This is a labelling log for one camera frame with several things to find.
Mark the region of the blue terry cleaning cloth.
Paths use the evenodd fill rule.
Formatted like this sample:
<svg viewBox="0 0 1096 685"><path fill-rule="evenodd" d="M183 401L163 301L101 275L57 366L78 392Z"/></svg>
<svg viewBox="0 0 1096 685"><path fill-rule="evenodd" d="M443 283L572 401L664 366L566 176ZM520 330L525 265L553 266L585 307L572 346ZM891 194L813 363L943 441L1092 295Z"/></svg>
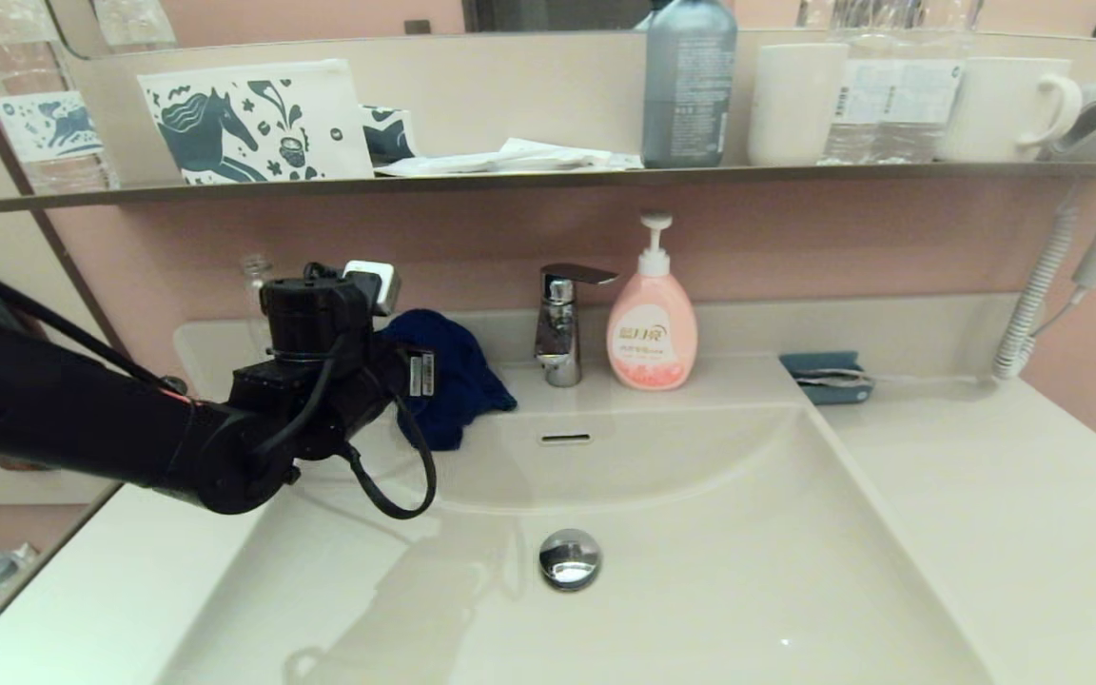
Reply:
<svg viewBox="0 0 1096 685"><path fill-rule="evenodd" d="M490 368L478 339L450 318L432 309L409 309L392 318L380 334L434 352L435 393L406 400L430 450L460 450L464 429L477 416L520 407Z"/></svg>

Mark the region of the chrome faucet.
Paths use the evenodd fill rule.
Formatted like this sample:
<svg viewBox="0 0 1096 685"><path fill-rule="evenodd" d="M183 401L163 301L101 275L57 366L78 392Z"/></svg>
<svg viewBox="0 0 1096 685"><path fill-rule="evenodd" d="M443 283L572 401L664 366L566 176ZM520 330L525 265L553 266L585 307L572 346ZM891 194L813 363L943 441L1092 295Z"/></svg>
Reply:
<svg viewBox="0 0 1096 685"><path fill-rule="evenodd" d="M540 304L537 315L534 355L553 387L581 383L576 286L606 285L620 278L613 270L553 262L540 269Z"/></svg>

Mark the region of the white ceramic sink basin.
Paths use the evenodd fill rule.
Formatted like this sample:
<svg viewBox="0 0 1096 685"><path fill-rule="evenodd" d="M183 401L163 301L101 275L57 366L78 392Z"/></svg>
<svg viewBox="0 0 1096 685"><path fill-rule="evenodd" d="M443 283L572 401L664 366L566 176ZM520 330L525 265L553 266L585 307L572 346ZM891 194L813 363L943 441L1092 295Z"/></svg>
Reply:
<svg viewBox="0 0 1096 685"><path fill-rule="evenodd" d="M385 517L341 459L269 504L155 685L992 685L947 594L770 357L674 393L509 367L517 411ZM540 544L600 543L560 593Z"/></svg>

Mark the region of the slim clear plastic water bottle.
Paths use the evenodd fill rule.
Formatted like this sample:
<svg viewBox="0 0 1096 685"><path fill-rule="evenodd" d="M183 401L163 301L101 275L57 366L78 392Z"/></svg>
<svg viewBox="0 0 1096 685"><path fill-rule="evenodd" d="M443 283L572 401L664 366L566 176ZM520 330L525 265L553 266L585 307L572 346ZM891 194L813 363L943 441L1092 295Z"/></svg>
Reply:
<svg viewBox="0 0 1096 685"><path fill-rule="evenodd" d="M262 253L248 253L240 260L244 279L246 320L255 328L267 329L269 318L263 312L261 292L271 278L271 262Z"/></svg>

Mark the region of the small horse print pouch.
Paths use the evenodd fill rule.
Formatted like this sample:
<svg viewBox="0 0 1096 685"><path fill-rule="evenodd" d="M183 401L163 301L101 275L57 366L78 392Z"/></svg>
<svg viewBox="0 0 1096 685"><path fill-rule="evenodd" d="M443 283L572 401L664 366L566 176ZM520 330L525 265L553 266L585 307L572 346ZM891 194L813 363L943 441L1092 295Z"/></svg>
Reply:
<svg viewBox="0 0 1096 685"><path fill-rule="evenodd" d="M374 167L421 156L413 133L413 112L409 109L361 105L362 134L368 145Z"/></svg>

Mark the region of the white paper packets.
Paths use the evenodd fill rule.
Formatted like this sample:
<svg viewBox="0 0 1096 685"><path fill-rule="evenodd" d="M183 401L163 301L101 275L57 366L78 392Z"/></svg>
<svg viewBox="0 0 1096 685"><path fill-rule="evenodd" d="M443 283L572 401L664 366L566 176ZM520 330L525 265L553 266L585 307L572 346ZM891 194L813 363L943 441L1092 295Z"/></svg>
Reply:
<svg viewBox="0 0 1096 685"><path fill-rule="evenodd" d="M495 152L410 157L375 168L378 175L395 178L441 175L523 175L643 170L633 153L592 150L510 138Z"/></svg>

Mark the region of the chrome drain stopper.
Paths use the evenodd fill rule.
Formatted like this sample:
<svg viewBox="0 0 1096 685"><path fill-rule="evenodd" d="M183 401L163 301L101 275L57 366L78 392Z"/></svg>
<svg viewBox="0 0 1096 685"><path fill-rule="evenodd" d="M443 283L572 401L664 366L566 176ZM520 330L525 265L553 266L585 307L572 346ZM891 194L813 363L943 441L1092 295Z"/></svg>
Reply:
<svg viewBox="0 0 1096 685"><path fill-rule="evenodd" d="M574 528L548 535L537 553L545 584L560 593L575 593L592 585L600 576L603 560L600 543L590 533Z"/></svg>

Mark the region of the pink soap pump bottle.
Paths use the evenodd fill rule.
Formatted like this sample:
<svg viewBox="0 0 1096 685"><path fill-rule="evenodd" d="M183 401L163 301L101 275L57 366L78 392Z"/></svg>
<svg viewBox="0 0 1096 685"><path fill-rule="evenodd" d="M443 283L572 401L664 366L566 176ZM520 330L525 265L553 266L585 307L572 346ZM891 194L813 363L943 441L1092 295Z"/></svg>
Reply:
<svg viewBox="0 0 1096 685"><path fill-rule="evenodd" d="M697 355L697 319L662 246L673 216L643 212L640 221L651 231L651 241L636 256L633 276L612 307L606 356L623 386L658 393L689 379Z"/></svg>

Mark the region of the large horse print pouch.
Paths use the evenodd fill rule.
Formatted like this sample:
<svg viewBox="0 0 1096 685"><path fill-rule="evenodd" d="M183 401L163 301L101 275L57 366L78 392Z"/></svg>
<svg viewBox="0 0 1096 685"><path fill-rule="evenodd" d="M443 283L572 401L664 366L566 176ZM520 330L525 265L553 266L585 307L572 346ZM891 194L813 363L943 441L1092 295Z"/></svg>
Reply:
<svg viewBox="0 0 1096 685"><path fill-rule="evenodd" d="M189 186L375 175L343 58L139 75L136 81Z"/></svg>

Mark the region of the grey plastic bottle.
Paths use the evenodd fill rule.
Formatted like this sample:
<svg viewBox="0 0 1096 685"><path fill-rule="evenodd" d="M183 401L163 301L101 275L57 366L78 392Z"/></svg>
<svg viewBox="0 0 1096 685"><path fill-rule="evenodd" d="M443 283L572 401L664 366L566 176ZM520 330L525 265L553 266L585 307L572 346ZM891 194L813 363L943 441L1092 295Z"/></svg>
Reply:
<svg viewBox="0 0 1096 685"><path fill-rule="evenodd" d="M646 25L642 164L721 164L738 23L724 0L657 0Z"/></svg>

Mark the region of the blue plastic holder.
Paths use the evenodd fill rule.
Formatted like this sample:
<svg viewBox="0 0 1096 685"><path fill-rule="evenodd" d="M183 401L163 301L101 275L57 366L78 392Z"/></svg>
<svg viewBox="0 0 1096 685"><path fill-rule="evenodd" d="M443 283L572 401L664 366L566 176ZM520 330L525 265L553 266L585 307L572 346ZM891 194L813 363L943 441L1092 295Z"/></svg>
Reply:
<svg viewBox="0 0 1096 685"><path fill-rule="evenodd" d="M850 350L809 352L809 354L783 354L778 356L778 359L789 373L789 376L791 376L792 370L803 369L850 368L865 370L859 363L860 355L858 355L858 352ZM877 389L877 385L874 387L821 387L794 383L803 390L806 398L814 406L864 403L871 397L874 390Z"/></svg>

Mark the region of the clear bottle horse print label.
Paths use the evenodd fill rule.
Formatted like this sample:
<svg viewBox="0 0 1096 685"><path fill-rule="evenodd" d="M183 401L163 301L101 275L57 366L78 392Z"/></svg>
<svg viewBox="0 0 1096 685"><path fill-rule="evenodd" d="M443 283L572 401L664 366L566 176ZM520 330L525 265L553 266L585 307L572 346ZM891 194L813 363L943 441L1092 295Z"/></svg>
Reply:
<svg viewBox="0 0 1096 685"><path fill-rule="evenodd" d="M0 128L34 194L117 181L45 0L0 0Z"/></svg>

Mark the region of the silver metal clip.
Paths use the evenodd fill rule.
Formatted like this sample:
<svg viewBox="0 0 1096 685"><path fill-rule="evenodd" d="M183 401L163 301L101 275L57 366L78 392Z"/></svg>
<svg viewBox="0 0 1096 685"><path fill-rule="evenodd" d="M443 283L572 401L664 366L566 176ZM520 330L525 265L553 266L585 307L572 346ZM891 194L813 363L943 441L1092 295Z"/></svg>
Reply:
<svg viewBox="0 0 1096 685"><path fill-rule="evenodd" d="M865 370L850 368L792 370L797 384L821 387L874 387L877 383Z"/></svg>

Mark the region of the metal wall shelf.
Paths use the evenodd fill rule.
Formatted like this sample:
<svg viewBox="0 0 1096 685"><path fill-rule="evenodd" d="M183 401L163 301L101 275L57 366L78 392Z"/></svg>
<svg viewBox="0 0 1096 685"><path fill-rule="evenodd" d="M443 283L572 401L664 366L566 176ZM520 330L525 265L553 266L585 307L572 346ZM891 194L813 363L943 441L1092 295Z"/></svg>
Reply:
<svg viewBox="0 0 1096 685"><path fill-rule="evenodd" d="M401 194L401 192L468 192L513 189L583 189L695 186L827 181L917 181L945 178L1096 178L1096 162L1026 162L1025 164L722 167L666 170L614 170L534 174L448 174L377 176L344 181L279 181L194 186L130 186L95 192L22 195L0 198L0 213L121 206L170 201L313 198L313 196Z"/></svg>

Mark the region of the white handleless cup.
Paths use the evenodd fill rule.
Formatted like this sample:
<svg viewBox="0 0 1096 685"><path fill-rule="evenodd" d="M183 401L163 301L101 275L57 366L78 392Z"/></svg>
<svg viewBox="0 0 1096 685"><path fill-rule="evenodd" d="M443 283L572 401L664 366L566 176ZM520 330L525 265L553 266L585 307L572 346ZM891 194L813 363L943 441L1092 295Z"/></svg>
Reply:
<svg viewBox="0 0 1096 685"><path fill-rule="evenodd" d="M825 152L849 52L841 43L760 49L750 106L750 164L818 164Z"/></svg>

